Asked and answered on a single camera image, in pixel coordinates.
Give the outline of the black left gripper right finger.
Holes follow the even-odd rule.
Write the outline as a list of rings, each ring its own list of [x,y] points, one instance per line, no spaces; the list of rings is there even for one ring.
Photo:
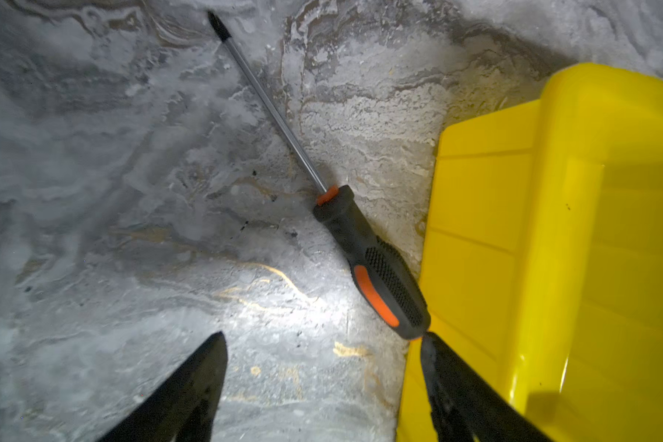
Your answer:
[[[421,367],[440,441],[547,441],[438,335],[421,343]]]

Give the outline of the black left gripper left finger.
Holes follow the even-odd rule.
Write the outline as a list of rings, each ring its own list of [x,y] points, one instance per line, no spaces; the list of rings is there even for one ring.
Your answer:
[[[219,331],[101,440],[209,441],[227,365],[227,342]]]

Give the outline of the black orange screwdriver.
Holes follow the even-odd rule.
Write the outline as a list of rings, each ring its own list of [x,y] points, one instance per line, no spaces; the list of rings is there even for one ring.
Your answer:
[[[331,233],[349,263],[355,286],[368,305],[399,337],[412,341],[429,329],[427,302],[406,261],[379,237],[355,202],[352,189],[329,186],[292,132],[285,117],[252,72],[231,33],[214,11],[207,12],[210,26],[248,79],[283,138],[297,156],[302,169],[316,186],[319,197],[313,215]]]

